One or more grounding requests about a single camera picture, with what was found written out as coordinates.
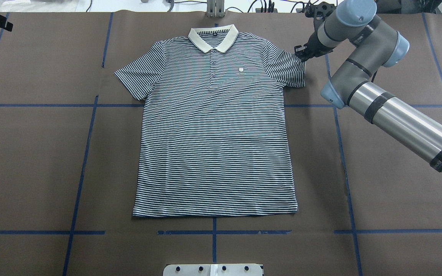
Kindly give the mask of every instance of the shirt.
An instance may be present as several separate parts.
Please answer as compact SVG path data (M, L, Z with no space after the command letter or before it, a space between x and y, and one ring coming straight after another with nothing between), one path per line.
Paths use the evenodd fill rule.
M303 87L294 54L234 25L194 28L115 75L145 99L133 215L297 211L284 86Z

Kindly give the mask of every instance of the striped short sleeve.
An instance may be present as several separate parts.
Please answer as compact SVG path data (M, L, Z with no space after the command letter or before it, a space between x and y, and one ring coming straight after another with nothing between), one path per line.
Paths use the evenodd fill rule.
M265 70L270 78L284 86L305 87L305 63L295 54L279 49L267 41L263 55Z
M164 68L165 49L162 42L158 41L146 54L117 70L115 75L135 99L142 100L153 91L154 84L161 80Z

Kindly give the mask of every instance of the polo shirt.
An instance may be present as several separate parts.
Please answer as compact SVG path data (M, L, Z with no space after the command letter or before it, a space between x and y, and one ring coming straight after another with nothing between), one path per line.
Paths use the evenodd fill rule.
M115 75L145 100L133 215L293 213L284 86L294 54L234 25L158 41Z

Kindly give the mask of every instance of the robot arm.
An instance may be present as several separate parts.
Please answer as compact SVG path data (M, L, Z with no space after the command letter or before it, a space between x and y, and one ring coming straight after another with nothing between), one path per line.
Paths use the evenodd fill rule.
M376 15L373 0L342 2L296 55L304 61L322 56L346 39L356 49L321 96L339 109L348 105L442 173L442 125L369 81L380 66L395 65L409 49L409 42Z

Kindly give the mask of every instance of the metal bracket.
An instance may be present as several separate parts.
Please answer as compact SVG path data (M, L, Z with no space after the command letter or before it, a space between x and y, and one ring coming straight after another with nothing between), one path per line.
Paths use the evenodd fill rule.
M207 17L224 17L224 0L207 0Z
M167 265L163 276L263 276L258 264L196 264Z

